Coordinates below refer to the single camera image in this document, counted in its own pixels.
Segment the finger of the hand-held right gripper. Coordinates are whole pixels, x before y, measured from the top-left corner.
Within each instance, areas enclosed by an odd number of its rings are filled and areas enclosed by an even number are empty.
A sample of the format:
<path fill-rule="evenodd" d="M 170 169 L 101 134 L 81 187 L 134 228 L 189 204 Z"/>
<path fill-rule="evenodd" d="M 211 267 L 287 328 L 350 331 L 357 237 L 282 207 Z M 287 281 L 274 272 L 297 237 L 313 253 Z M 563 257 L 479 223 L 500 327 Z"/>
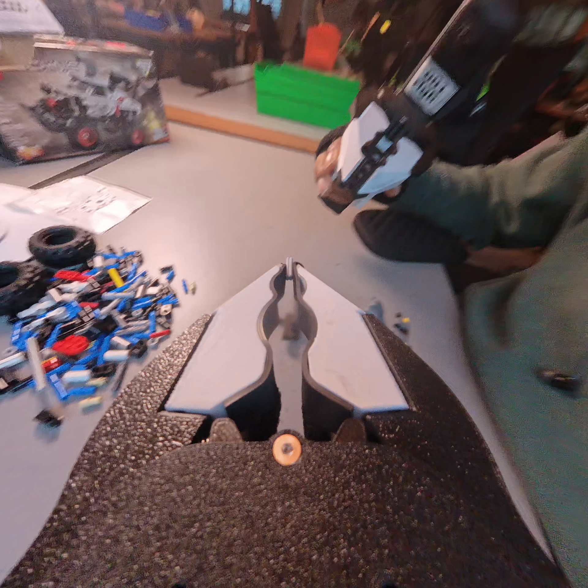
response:
<path fill-rule="evenodd" d="M 372 198 L 406 181 L 423 155 L 420 146 L 409 138 L 401 138 L 396 144 L 396 153 L 387 157 L 383 165 L 367 173 L 357 190 L 357 199 Z"/>
<path fill-rule="evenodd" d="M 394 182 L 396 173 L 388 161 L 396 154 L 396 142 L 385 135 L 390 120 L 372 101 L 345 130 L 339 152 L 342 182 Z"/>

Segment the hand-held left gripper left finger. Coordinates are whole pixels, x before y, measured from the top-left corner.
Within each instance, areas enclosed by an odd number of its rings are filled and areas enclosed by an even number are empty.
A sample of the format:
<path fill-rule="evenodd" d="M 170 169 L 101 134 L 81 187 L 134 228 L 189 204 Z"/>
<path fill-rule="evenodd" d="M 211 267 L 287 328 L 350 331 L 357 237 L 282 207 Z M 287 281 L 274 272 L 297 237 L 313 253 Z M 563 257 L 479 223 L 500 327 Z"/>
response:
<path fill-rule="evenodd" d="M 231 419 L 245 440 L 267 440 L 282 407 L 269 338 L 288 280 L 271 267 L 213 313 L 166 397 L 168 413 Z"/>

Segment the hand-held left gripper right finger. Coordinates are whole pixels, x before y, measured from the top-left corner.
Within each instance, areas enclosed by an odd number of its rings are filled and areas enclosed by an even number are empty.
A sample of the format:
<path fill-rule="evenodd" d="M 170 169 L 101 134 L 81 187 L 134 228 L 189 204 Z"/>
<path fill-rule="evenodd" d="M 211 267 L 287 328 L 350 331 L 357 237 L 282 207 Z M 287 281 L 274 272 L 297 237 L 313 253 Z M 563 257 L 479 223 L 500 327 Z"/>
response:
<path fill-rule="evenodd" d="M 368 314 L 296 263 L 293 290 L 301 329 L 305 436 L 334 436 L 349 418 L 409 409 Z"/>

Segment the grey motor block assembly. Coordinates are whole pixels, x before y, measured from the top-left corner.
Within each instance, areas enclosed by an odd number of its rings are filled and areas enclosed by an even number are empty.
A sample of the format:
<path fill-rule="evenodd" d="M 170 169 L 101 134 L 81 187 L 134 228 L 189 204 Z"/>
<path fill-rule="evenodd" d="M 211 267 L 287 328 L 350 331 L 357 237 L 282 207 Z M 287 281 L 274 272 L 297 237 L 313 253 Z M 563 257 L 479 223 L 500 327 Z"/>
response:
<path fill-rule="evenodd" d="M 342 214 L 357 198 L 353 174 L 364 160 L 354 122 L 339 126 L 321 138 L 315 151 L 313 177 L 319 200 L 331 212 Z"/>

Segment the pile of small building bricks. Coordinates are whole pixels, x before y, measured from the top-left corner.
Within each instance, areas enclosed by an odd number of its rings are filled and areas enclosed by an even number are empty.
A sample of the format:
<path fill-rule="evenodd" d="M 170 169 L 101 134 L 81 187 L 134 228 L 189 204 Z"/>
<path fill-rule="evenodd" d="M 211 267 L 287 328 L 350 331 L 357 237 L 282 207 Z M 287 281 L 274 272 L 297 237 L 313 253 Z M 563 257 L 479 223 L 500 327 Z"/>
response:
<path fill-rule="evenodd" d="M 27 261 L 37 262 L 32 255 Z M 35 391 L 91 410 L 101 389 L 120 390 L 129 364 L 171 335 L 181 294 L 196 292 L 171 263 L 148 270 L 136 249 L 97 246 L 83 265 L 44 267 L 44 297 L 1 317 L 10 327 L 1 350 L 2 398 Z"/>

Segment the person's right forearm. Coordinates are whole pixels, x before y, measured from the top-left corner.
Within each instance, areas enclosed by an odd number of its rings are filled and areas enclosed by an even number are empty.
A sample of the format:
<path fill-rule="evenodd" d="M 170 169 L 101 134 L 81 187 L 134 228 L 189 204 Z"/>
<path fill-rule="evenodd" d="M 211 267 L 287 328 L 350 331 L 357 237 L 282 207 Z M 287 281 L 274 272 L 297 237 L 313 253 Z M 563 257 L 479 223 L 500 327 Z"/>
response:
<path fill-rule="evenodd" d="M 587 240 L 587 129 L 498 164 L 436 160 L 407 181 L 389 209 L 421 217 L 475 249 Z"/>

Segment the grey desk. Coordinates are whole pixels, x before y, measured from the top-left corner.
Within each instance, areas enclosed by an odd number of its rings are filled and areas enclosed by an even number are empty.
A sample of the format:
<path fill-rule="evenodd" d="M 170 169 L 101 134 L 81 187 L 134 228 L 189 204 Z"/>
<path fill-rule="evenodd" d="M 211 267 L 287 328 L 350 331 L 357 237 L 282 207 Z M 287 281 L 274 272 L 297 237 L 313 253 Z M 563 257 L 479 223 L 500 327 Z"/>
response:
<path fill-rule="evenodd" d="M 361 309 L 379 301 L 386 325 L 410 319 L 408 343 L 444 379 L 480 429 L 522 519 L 545 554 L 548 542 L 490 422 L 461 340 L 460 313 L 445 270 L 391 263 L 368 252 L 352 229 L 355 209 L 340 216 L 319 201 L 313 156 L 169 124 L 171 141 L 129 154 L 15 166 L 1 161 L 1 183 L 36 189 L 66 172 L 151 198 L 102 236 L 143 253 L 151 270 L 174 265 L 196 283 L 174 314 L 177 337 L 205 313 L 288 257 Z M 33 419 L 31 391 L 1 398 L 1 583 L 37 537 L 101 416 L 65 409 L 60 428 Z"/>

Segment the green plastic crate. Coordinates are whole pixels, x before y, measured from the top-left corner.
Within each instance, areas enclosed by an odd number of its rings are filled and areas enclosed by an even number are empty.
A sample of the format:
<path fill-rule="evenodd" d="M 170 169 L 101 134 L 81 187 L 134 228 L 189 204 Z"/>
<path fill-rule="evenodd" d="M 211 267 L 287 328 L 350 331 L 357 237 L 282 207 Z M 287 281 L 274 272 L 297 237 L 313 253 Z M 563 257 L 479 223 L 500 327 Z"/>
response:
<path fill-rule="evenodd" d="M 292 63 L 254 64 L 257 112 L 321 128 L 347 124 L 360 80 Z"/>

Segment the red bin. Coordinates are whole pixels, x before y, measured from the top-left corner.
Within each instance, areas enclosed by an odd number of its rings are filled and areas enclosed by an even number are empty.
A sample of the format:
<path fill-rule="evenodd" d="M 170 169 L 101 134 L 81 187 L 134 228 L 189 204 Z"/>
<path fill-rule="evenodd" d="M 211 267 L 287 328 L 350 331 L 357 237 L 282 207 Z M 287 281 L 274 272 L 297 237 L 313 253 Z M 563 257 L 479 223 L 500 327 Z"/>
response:
<path fill-rule="evenodd" d="M 306 31 L 303 67 L 322 72 L 333 71 L 342 33 L 334 24 L 323 22 Z"/>

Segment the wood-edged table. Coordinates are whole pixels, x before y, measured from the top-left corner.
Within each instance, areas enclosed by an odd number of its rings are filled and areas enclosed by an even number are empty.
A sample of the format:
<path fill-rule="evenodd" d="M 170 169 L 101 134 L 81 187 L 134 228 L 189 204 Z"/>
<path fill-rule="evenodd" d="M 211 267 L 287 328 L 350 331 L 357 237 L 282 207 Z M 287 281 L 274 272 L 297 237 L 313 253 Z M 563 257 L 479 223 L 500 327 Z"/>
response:
<path fill-rule="evenodd" d="M 258 113 L 253 80 L 217 92 L 178 77 L 159 81 L 159 87 L 169 122 L 310 154 L 329 130 Z"/>

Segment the person's torso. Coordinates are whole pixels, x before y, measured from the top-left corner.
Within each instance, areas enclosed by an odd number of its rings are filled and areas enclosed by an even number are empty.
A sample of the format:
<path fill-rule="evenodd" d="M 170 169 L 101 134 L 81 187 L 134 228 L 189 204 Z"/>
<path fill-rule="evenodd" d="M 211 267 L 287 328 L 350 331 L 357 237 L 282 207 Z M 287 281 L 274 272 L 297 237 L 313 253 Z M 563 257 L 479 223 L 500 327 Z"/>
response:
<path fill-rule="evenodd" d="M 574 587 L 587 587 L 587 240 L 469 290 L 465 339 L 484 395 Z"/>

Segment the black toy tyre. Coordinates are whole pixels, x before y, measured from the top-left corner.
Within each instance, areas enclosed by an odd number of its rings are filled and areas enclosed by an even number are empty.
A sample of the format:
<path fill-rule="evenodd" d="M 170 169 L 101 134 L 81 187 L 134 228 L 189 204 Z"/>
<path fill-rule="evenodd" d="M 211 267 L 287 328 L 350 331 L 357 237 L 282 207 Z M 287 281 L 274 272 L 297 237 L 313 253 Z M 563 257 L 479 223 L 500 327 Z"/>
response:
<path fill-rule="evenodd" d="M 44 297 L 50 272 L 37 262 L 1 262 L 1 316 L 14 316 Z"/>
<path fill-rule="evenodd" d="M 28 239 L 35 261 L 49 268 L 64 269 L 85 264 L 96 252 L 93 234 L 76 226 L 50 226 Z"/>

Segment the clear sticker sheet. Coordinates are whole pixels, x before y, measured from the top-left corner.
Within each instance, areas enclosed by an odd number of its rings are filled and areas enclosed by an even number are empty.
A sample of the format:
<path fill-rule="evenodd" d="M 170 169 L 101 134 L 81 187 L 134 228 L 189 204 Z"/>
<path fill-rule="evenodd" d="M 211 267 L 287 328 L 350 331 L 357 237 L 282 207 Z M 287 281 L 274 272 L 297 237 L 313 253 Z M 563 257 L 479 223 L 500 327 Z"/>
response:
<path fill-rule="evenodd" d="M 133 190 L 78 176 L 30 189 L 9 206 L 20 212 L 50 217 L 62 224 L 103 234 L 149 202 L 149 197 Z"/>

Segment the toy truck box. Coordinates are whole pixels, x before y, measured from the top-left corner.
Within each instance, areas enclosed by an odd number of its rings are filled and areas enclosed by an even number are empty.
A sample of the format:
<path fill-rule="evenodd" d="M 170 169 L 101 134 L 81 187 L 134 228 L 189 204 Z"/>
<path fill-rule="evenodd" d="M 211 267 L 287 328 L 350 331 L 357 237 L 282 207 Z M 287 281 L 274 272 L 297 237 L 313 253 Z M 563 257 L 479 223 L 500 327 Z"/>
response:
<path fill-rule="evenodd" d="M 1 157 L 16 165 L 169 141 L 153 53 L 125 42 L 37 37 L 1 71 Z"/>

